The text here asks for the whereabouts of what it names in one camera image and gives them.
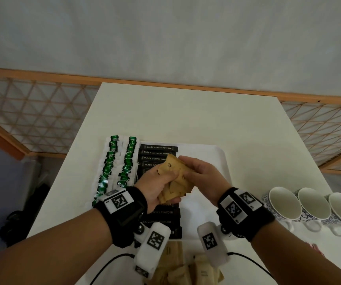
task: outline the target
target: black cable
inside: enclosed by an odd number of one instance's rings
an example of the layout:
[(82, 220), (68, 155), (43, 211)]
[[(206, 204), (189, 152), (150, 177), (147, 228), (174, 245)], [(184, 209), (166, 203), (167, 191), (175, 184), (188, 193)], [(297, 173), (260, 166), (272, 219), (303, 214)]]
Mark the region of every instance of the black cable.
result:
[(98, 274), (94, 277), (94, 279), (92, 280), (90, 285), (92, 285), (95, 282), (95, 280), (98, 278), (99, 274), (104, 270), (104, 268), (106, 268), (115, 259), (118, 259), (119, 257), (123, 257), (123, 256), (130, 256), (131, 258), (135, 258), (134, 254), (129, 254), (129, 253), (124, 253), (124, 254), (120, 254), (120, 255), (115, 256), (110, 261), (108, 261), (107, 264), (105, 266), (103, 266), (103, 268), (101, 270), (99, 270)]
[(264, 272), (267, 273), (269, 276), (271, 276), (271, 278), (274, 280), (274, 278), (273, 278), (273, 276), (271, 275), (271, 273), (269, 273), (266, 269), (264, 269), (260, 264), (258, 264), (257, 262), (255, 262), (255, 261), (252, 260), (251, 258), (249, 258), (249, 257), (247, 257), (247, 256), (245, 256), (245, 255), (242, 255), (242, 254), (240, 254), (240, 253), (235, 253), (235, 252), (229, 252), (229, 253), (227, 253), (227, 255), (229, 255), (229, 256), (230, 256), (230, 255), (238, 255), (238, 256), (242, 256), (242, 257), (248, 259), (249, 261), (255, 263), (255, 264), (258, 265), (260, 268), (262, 268), (262, 269), (264, 270)]

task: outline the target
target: geometric wire mesh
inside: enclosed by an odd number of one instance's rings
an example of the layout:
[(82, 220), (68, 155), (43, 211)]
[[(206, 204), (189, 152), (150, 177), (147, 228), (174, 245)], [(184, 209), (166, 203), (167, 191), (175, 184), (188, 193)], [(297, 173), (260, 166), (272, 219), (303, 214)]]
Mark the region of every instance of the geometric wire mesh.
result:
[(318, 166), (341, 154), (341, 105), (282, 101)]
[(0, 78), (0, 126), (30, 151), (66, 154), (98, 89)]
[[(30, 151), (67, 153), (98, 89), (0, 78), (0, 126)], [(341, 105), (281, 105), (318, 166), (341, 154)], [(330, 169), (341, 170), (341, 164)]]

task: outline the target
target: mug handle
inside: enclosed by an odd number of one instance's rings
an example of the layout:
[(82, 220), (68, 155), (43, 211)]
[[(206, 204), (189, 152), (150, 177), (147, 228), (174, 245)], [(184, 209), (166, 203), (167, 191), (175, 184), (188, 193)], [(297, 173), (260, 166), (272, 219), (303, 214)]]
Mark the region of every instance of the mug handle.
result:
[(337, 225), (335, 225), (335, 226), (333, 226), (333, 225), (330, 225), (330, 226), (329, 226), (330, 230), (332, 231), (332, 233), (333, 233), (335, 236), (341, 237), (341, 234), (338, 234), (338, 232), (335, 231), (335, 228), (336, 228), (336, 227), (341, 227), (341, 224), (337, 224)]
[[(318, 225), (318, 230), (317, 229), (314, 229), (312, 228), (311, 226), (309, 226), (309, 223), (315, 223)], [(306, 227), (306, 229), (308, 229), (309, 231), (312, 231), (312, 232), (319, 232), (322, 230), (322, 223), (320, 221), (317, 221), (317, 220), (311, 220), (311, 221), (308, 221), (308, 222), (304, 222), (304, 225)]]
[(284, 220), (284, 222), (287, 223), (289, 232), (293, 232), (294, 226), (293, 226), (292, 222), (289, 220), (288, 221)]

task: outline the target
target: wooden frame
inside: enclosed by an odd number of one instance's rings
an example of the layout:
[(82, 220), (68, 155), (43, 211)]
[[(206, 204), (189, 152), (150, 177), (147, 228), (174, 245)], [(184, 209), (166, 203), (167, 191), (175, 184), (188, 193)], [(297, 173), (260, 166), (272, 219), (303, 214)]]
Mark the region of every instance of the wooden frame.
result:
[[(273, 91), (254, 91), (254, 90), (241, 90), (241, 89), (233, 89), (233, 88), (218, 88), (218, 87), (180, 85), (180, 84), (156, 83), (156, 82), (145, 82), (145, 81), (130, 81), (130, 80), (101, 78), (101, 77), (88, 77), (88, 76), (1, 69), (1, 68), (0, 68), (0, 78), (13, 78), (13, 79), (22, 79), (22, 80), (59, 82), (59, 83), (70, 83), (70, 84), (93, 85), (93, 86), (100, 86), (102, 82), (140, 85), (140, 86), (157, 86), (157, 87), (188, 89), (188, 90), (202, 90), (202, 91), (226, 92), (226, 93), (236, 93), (236, 94), (273, 96), (273, 97), (277, 97), (280, 101), (296, 101), (296, 102), (306, 102), (306, 103), (322, 102), (325, 104), (340, 104), (341, 105), (341, 96), (320, 96), (320, 95), (313, 95), (313, 94), (285, 93), (285, 92), (273, 92)], [(24, 155), (54, 157), (54, 158), (65, 158), (66, 156), (66, 154), (30, 152), (23, 144), (18, 142), (11, 134), (9, 134), (7, 131), (5, 131), (1, 127), (0, 127), (0, 148), (18, 160), (20, 160), (22, 158), (21, 156), (24, 156)], [(330, 170), (330, 167), (340, 162), (341, 162), (341, 155), (327, 162), (326, 164), (323, 164), (322, 166), (320, 166), (320, 169), (324, 173), (341, 174), (341, 171)]]

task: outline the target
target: white camera device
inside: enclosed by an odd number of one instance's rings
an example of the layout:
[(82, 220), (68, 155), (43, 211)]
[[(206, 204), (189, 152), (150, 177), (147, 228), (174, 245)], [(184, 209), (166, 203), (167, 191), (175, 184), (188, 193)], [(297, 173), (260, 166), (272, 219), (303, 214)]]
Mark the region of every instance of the white camera device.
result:
[(215, 225), (213, 222), (206, 222), (198, 226), (197, 232), (212, 267), (218, 268), (230, 261), (230, 256), (227, 255), (227, 247), (223, 240), (235, 240), (237, 237), (231, 232), (226, 231), (222, 224)]
[(151, 279), (157, 268), (162, 252), (168, 243), (171, 230), (169, 227), (154, 222), (151, 228), (140, 224), (135, 239), (141, 246), (134, 258), (134, 270), (140, 275)]

